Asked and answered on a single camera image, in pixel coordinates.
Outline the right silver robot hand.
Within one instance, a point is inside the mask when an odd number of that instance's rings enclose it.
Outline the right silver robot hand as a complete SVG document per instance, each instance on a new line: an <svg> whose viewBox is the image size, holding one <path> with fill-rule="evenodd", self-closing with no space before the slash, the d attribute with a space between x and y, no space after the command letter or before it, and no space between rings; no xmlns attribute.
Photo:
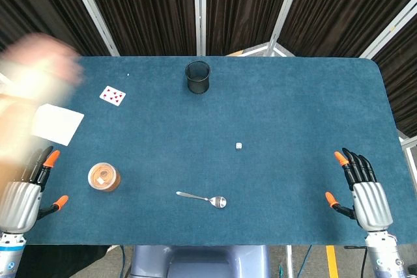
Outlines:
<svg viewBox="0 0 417 278"><path fill-rule="evenodd" d="M352 208L340 205L335 196L327 191L328 205L336 212L355 220L367 232L386 231L393 223L392 214L384 188L378 182L369 160L343 148L334 152L343 169L352 195Z"/></svg>

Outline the blurred person hand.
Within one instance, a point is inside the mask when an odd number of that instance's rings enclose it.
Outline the blurred person hand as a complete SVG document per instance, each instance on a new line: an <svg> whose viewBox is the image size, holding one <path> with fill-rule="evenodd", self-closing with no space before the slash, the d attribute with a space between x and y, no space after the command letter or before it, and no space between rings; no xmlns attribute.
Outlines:
<svg viewBox="0 0 417 278"><path fill-rule="evenodd" d="M79 54L68 44L43 33L31 33L9 45L1 58L34 69L45 70L56 77L77 85L83 70Z"/></svg>

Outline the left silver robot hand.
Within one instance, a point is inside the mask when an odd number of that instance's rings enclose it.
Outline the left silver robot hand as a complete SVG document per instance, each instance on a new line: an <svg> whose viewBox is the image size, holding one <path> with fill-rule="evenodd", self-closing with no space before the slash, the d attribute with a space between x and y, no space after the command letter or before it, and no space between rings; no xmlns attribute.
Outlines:
<svg viewBox="0 0 417 278"><path fill-rule="evenodd" d="M1 232L24 234L36 221L61 210L68 202L69 197L63 195L49 207L40 207L50 172L60 154L52 146L36 150L19 175L7 183L1 197Z"/></svg>

